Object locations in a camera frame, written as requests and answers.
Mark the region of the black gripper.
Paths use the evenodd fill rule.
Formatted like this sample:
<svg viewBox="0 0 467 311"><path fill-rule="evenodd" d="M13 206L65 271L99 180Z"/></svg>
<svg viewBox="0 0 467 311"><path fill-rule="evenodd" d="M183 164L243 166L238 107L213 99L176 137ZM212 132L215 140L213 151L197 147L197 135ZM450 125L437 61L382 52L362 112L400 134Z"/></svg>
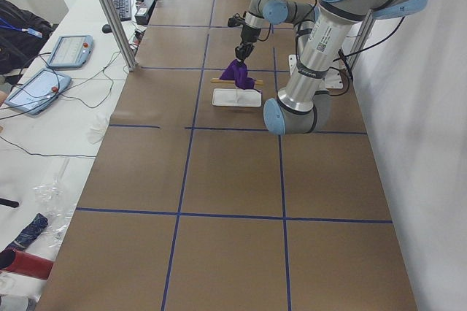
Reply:
<svg viewBox="0 0 467 311"><path fill-rule="evenodd" d="M239 61L247 59L254 50L258 41L260 29L244 24L241 30L241 44L235 47L235 56Z"/></svg>

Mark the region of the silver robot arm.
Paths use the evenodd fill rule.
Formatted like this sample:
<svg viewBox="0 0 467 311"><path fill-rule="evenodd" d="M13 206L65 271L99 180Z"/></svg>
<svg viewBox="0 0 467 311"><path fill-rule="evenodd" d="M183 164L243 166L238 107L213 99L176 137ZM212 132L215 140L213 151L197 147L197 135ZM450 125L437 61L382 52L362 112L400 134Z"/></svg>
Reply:
<svg viewBox="0 0 467 311"><path fill-rule="evenodd" d="M331 100L326 76L353 25L371 12L376 19L405 17L423 10L428 0L318 0L315 7L287 0L251 0L243 16L228 26L242 29L236 47L241 64L251 54L265 22L290 23L296 30L298 57L290 79L263 108L266 128L273 134L307 134L325 125Z"/></svg>

